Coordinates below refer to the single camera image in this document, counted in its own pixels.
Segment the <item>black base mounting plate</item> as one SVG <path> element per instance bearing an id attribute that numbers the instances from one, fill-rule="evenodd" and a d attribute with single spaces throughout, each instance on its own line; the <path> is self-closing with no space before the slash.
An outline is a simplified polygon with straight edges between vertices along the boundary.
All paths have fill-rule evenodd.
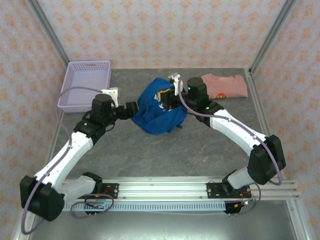
<path id="1" fill-rule="evenodd" d="M 104 195 L 109 195 L 113 199 L 117 199 L 118 193 L 119 193 L 119 184 L 118 183 L 103 183 L 102 190 L 100 193 L 104 194 Z"/>
<path id="2" fill-rule="evenodd" d="M 252 197 L 249 185 L 234 189 L 226 183 L 213 181 L 206 184 L 206 192 L 209 199 L 245 199 Z"/>

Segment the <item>wide aluminium base rail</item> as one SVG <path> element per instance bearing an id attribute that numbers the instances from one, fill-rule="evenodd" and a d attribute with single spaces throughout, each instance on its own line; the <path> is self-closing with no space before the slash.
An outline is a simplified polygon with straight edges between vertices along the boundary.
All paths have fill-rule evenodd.
<path id="1" fill-rule="evenodd" d="M 119 184 L 120 201 L 195 201 L 208 199 L 207 183 L 220 183 L 221 178 L 210 176 L 173 177 L 108 177 L 104 183 Z M 251 193 L 265 201 L 299 200 L 299 192 L 294 180 L 284 180 L 281 185 L 266 183 L 257 187 L 251 184 Z"/>

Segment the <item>pink folded t-shirt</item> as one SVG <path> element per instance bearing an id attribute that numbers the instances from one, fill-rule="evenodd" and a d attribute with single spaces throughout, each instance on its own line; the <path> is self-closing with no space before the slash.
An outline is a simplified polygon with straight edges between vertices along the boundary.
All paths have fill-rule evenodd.
<path id="1" fill-rule="evenodd" d="M 210 99 L 248 97 L 247 84 L 241 75 L 217 76 L 208 73 L 201 78 Z"/>

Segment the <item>blue t-shirt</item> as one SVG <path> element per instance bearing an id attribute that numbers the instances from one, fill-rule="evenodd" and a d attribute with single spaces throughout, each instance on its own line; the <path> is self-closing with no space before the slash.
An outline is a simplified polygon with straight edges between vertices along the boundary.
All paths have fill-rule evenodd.
<path id="1" fill-rule="evenodd" d="M 158 97 L 158 93 L 173 85 L 166 79 L 157 77 L 150 82 L 137 99 L 138 111 L 131 118 L 133 123 L 151 135 L 171 133 L 174 128 L 182 128 L 187 117 L 181 109 L 167 110 Z"/>

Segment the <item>lavender plastic basket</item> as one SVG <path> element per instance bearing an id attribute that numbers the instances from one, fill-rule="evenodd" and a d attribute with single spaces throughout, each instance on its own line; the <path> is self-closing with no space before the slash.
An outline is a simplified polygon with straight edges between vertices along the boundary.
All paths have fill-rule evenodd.
<path id="1" fill-rule="evenodd" d="M 109 60 L 85 60 L 69 62 L 61 90 L 86 87 L 105 90 L 110 87 L 111 62 Z M 84 113 L 91 109 L 97 92 L 72 89 L 60 97 L 57 106 L 66 113 Z"/>

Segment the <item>aluminium frame post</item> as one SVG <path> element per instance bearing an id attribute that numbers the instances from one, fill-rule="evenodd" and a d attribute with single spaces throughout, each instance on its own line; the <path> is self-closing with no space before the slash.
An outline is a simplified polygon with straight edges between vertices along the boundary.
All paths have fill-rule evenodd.
<path id="1" fill-rule="evenodd" d="M 254 61 L 251 65 L 251 67 L 248 69 L 248 72 L 250 73 L 251 76 L 253 76 L 258 71 L 261 63 L 263 62 L 270 47 L 272 46 L 274 40 L 276 39 L 277 35 L 279 34 L 286 19 L 290 15 L 296 2 L 297 2 L 297 0 L 285 0 L 283 7 L 281 8 L 281 10 L 280 10 L 278 16 L 276 17 L 270 31 L 267 34 L 261 48 L 259 49 L 256 57 L 254 58 Z"/>
<path id="2" fill-rule="evenodd" d="M 29 4 L 30 8 L 38 18 L 42 29 L 45 31 L 46 35 L 48 36 L 49 40 L 51 41 L 54 49 L 56 50 L 58 56 L 62 60 L 62 63 L 65 67 L 68 66 L 70 59 L 68 58 L 58 36 L 55 33 L 54 28 L 52 27 L 50 21 L 48 20 L 43 8 L 41 7 L 38 0 L 26 0 Z"/>

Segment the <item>small controller board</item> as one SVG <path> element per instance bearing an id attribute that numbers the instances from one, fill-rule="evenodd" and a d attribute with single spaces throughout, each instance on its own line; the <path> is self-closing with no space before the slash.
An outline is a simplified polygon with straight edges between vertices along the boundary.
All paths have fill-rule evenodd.
<path id="1" fill-rule="evenodd" d="M 104 209 L 105 202 L 104 201 L 84 201 L 84 204 L 87 209 Z"/>
<path id="2" fill-rule="evenodd" d="M 252 200 L 244 200 L 244 201 L 241 200 L 241 201 L 235 201 L 231 205 L 236 209 L 238 209 L 238 208 L 241 209 L 241 208 L 243 208 L 244 206 L 248 205 L 251 202 L 252 202 Z"/>

